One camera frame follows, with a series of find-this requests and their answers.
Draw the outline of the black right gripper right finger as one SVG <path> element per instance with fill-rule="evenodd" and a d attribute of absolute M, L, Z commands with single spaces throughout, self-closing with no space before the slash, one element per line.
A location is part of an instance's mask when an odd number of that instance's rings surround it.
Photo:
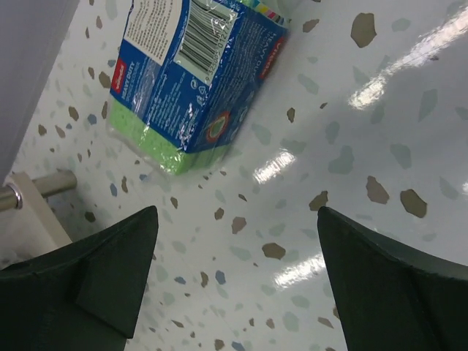
<path fill-rule="evenodd" d="M 317 229 L 347 349 L 467 349 L 465 265 L 325 206 Z"/>

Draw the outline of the green sponge pack barcode label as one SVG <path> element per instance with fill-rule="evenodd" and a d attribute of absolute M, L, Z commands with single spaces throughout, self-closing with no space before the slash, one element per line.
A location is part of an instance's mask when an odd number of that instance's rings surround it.
<path fill-rule="evenodd" d="M 110 86 L 113 137 L 166 173 L 228 152 L 288 35 L 280 1 L 134 1 Z"/>

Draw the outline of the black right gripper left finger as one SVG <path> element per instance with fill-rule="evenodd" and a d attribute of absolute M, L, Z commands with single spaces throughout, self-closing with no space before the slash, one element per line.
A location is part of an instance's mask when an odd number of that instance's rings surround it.
<path fill-rule="evenodd" d="M 153 205 L 1 270 L 1 349 L 123 350 L 135 335 L 157 235 Z"/>

